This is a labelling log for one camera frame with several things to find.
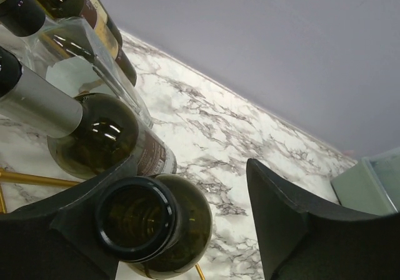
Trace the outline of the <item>green wine bottle back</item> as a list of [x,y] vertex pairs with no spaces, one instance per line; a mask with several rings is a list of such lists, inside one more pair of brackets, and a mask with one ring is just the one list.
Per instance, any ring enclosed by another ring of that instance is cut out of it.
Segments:
[[47,137],[54,161],[90,179],[134,157],[140,176],[176,173],[172,150],[116,97],[99,92],[70,97],[1,49],[1,114]]

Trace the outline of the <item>wine bottle cream label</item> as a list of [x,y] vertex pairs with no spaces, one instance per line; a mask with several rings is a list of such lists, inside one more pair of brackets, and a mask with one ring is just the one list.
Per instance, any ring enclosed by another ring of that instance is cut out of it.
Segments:
[[213,231],[204,194],[177,174],[127,177],[107,187],[94,212],[104,250],[149,279],[169,279],[203,257]]

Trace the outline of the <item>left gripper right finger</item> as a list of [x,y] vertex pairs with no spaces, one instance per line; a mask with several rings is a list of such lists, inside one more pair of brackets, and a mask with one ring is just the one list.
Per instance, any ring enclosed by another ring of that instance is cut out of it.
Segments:
[[399,278],[399,214],[342,207],[257,159],[246,179],[266,279]]

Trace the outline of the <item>green wine bottle front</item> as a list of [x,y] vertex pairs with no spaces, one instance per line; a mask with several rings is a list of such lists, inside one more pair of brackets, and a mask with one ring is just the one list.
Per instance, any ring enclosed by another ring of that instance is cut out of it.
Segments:
[[36,0],[53,19],[80,17],[84,18],[105,45],[111,57],[119,66],[125,78],[134,86],[137,74],[122,46],[107,27],[105,20],[96,11],[90,0]]

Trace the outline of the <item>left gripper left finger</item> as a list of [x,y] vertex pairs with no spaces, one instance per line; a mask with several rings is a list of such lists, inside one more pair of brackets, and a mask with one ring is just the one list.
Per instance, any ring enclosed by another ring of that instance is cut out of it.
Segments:
[[1,279],[115,279],[119,261],[95,232],[105,189],[137,174],[134,156],[41,201],[1,215]]

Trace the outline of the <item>clear square liquor bottle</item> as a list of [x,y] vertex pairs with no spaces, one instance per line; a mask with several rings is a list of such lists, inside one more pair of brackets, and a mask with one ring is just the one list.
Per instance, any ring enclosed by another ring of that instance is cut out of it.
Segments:
[[145,102],[85,19],[52,20],[35,0],[1,0],[1,24],[24,44],[23,63],[47,82],[71,97],[114,96],[153,126]]

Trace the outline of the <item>green wine bottle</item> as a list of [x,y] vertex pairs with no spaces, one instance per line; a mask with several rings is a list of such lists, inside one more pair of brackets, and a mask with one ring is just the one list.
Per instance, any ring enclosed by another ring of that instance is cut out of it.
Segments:
[[90,0],[36,0],[53,19],[80,17],[84,18],[105,45],[111,57],[119,66],[125,78],[134,86],[137,74],[122,46],[107,27],[105,20],[96,11]]
[[1,49],[1,114],[47,137],[54,161],[90,179],[134,157],[140,176],[176,173],[172,150],[116,97],[99,92],[70,97]]

